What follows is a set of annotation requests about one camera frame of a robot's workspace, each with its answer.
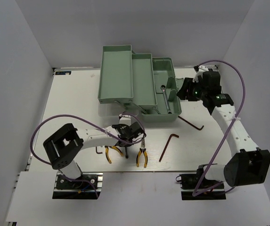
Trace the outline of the green toolbox with clear lid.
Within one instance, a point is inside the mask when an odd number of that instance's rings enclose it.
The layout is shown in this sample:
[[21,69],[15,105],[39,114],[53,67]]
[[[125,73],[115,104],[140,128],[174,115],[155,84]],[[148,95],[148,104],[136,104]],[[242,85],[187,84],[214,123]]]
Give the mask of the green toolbox with clear lid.
[[[109,118],[130,112],[141,115],[145,122],[175,121],[182,113],[177,97],[182,83],[169,57],[135,53],[131,45],[103,46],[98,114]],[[166,86],[171,114],[167,113],[161,85]]]

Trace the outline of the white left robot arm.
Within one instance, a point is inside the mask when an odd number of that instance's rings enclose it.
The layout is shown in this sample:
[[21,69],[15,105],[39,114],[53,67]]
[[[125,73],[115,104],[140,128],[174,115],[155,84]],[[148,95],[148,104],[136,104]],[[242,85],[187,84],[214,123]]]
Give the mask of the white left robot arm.
[[78,188],[83,184],[84,178],[74,161],[79,151],[98,146],[131,146],[143,134],[144,130],[138,122],[131,125],[116,124],[101,130],[78,130],[68,123],[47,138],[43,147],[52,168],[61,171],[67,177],[67,182]]

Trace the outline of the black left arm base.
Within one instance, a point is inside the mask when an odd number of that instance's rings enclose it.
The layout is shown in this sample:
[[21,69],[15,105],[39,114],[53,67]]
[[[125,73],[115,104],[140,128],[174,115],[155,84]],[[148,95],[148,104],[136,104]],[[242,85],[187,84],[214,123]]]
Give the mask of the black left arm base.
[[103,173],[84,173],[71,181],[58,172],[55,177],[52,199],[54,200],[97,200],[103,182]]

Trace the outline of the large silver ratchet wrench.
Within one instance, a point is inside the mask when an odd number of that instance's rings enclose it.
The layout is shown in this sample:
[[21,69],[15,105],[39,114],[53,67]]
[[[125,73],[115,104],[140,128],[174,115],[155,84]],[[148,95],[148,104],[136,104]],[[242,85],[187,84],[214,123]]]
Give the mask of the large silver ratchet wrench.
[[164,96],[164,101],[165,101],[167,113],[171,114],[172,112],[171,112],[168,97],[167,97],[167,94],[166,94],[166,86],[165,85],[161,85],[161,91],[162,91],[163,96]]

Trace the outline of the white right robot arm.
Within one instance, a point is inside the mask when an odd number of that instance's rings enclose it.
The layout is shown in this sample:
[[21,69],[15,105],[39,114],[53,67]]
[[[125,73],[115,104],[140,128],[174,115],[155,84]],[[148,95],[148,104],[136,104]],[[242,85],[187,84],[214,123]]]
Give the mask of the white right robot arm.
[[248,135],[232,98],[222,92],[220,81],[219,72],[198,72],[194,78],[185,78],[177,93],[181,100],[202,101],[222,130],[231,152],[225,165],[201,166],[197,184],[203,188],[214,181],[227,182],[230,187],[262,184],[270,166],[270,152],[262,150]]

